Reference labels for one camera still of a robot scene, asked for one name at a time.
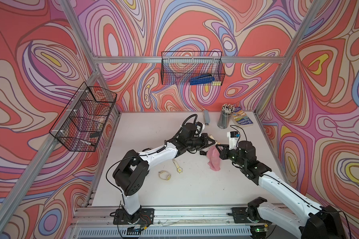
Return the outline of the pink cloth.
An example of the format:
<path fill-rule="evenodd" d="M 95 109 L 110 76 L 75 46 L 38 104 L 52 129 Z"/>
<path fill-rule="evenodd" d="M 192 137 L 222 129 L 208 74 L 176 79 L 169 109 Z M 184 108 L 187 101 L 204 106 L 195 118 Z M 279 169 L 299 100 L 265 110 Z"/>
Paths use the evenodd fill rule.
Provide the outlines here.
<path fill-rule="evenodd" d="M 219 157 L 219 152 L 215 146 L 212 146 L 206 153 L 206 157 L 209 162 L 208 165 L 213 171 L 220 171 L 221 159 Z"/>

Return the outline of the beige strap yellow dial watch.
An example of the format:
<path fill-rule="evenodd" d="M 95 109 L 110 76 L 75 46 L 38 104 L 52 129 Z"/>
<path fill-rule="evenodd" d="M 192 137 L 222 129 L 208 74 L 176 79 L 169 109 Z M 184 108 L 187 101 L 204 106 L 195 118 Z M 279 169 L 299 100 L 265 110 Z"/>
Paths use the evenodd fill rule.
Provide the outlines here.
<path fill-rule="evenodd" d="M 182 173 L 183 169 L 180 167 L 179 163 L 175 159 L 173 159 L 172 162 L 174 163 L 174 165 L 175 165 L 175 167 L 177 169 L 177 172 Z"/>

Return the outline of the beige looped watch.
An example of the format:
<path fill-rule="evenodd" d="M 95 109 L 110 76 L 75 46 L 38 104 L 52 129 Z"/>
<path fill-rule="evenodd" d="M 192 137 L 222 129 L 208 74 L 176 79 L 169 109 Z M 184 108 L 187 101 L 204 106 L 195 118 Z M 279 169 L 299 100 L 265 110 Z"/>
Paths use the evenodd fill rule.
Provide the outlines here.
<path fill-rule="evenodd" d="M 172 175 L 166 170 L 161 170 L 159 171 L 158 176 L 161 180 L 169 181 Z"/>
<path fill-rule="evenodd" d="M 212 140 L 215 141 L 215 144 L 218 144 L 217 140 L 212 136 L 212 135 L 209 135 L 209 138 L 211 138 Z"/>

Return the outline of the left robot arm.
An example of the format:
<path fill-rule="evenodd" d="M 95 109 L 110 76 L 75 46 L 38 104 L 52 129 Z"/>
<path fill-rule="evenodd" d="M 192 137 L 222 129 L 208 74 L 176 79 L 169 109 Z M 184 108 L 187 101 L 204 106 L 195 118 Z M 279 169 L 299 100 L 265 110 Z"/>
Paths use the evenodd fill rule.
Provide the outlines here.
<path fill-rule="evenodd" d="M 185 152 L 196 153 L 215 144 L 215 140 L 203 132 L 205 125 L 197 118 L 197 114 L 187 117 L 176 134 L 165 140 L 162 146 L 143 152 L 130 150 L 118 163 L 112 176 L 122 193 L 122 209 L 127 215 L 133 216 L 140 212 L 138 191 L 151 168 Z"/>

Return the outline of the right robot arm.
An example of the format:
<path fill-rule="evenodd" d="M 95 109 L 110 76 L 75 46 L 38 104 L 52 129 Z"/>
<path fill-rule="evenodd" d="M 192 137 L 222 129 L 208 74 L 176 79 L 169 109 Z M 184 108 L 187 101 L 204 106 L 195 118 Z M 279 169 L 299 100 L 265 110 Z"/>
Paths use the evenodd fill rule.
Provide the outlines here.
<path fill-rule="evenodd" d="M 304 196 L 282 180 L 270 167 L 257 160 L 252 142 L 230 139 L 229 144 L 216 145 L 219 157 L 230 160 L 240 172 L 257 186 L 267 190 L 291 212 L 257 197 L 247 204 L 244 215 L 252 223 L 269 221 L 298 239 L 345 239 L 340 212 L 322 206 Z"/>

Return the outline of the grey stapler on table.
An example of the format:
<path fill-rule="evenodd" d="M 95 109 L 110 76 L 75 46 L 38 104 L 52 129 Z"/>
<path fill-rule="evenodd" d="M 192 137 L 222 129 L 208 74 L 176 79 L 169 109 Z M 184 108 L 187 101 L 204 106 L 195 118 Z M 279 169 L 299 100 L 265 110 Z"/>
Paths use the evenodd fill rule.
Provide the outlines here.
<path fill-rule="evenodd" d="M 204 124 L 208 126 L 210 124 L 210 116 L 208 110 L 203 110 Z"/>

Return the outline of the colourful book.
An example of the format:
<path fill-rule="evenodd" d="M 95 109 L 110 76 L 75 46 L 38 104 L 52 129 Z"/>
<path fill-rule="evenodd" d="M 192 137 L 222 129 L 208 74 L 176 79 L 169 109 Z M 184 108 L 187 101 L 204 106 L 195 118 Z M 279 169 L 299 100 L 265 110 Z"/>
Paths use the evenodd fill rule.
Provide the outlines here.
<path fill-rule="evenodd" d="M 241 107 L 235 107 L 231 115 L 232 124 L 240 127 L 251 126 L 253 121 Z"/>

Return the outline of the metal pencil cup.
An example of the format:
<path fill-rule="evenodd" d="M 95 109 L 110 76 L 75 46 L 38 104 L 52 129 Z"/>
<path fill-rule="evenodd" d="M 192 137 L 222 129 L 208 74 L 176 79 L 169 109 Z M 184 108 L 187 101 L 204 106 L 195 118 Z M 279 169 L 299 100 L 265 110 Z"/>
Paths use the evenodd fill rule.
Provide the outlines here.
<path fill-rule="evenodd" d="M 222 105 L 220 117 L 217 122 L 217 126 L 221 129 L 226 129 L 228 127 L 230 117 L 234 111 L 235 107 L 231 104 Z"/>

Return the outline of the blue stapler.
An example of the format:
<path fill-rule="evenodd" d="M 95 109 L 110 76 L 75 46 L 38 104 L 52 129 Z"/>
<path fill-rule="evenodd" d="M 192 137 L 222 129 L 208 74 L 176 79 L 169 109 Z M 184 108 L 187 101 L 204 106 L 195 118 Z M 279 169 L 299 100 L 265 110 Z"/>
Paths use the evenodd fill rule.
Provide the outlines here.
<path fill-rule="evenodd" d="M 209 84 L 215 80 L 215 77 L 211 74 L 203 74 L 200 76 L 192 77 L 189 81 L 190 85 L 203 85 Z"/>

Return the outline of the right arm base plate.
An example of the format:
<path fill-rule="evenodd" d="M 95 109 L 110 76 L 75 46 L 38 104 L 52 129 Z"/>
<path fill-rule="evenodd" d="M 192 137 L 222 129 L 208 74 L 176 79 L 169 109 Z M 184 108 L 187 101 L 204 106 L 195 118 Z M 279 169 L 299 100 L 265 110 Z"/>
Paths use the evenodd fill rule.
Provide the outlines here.
<path fill-rule="evenodd" d="M 228 216 L 233 217 L 233 220 L 236 224 L 243 223 L 266 223 L 267 221 L 261 218 L 258 212 L 259 206 L 267 200 L 263 197 L 257 197 L 250 201 L 246 207 L 233 207 L 231 212 L 227 213 Z"/>

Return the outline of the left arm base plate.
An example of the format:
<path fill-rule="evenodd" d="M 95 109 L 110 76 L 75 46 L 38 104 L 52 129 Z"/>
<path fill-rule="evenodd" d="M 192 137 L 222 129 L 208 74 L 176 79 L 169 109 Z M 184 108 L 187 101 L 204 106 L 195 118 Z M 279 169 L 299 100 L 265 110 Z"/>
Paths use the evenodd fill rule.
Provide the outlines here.
<path fill-rule="evenodd" d="M 110 213 L 114 225 L 143 225 L 148 226 L 154 222 L 155 209 L 140 208 L 134 214 L 130 215 L 124 208 L 117 209 Z"/>

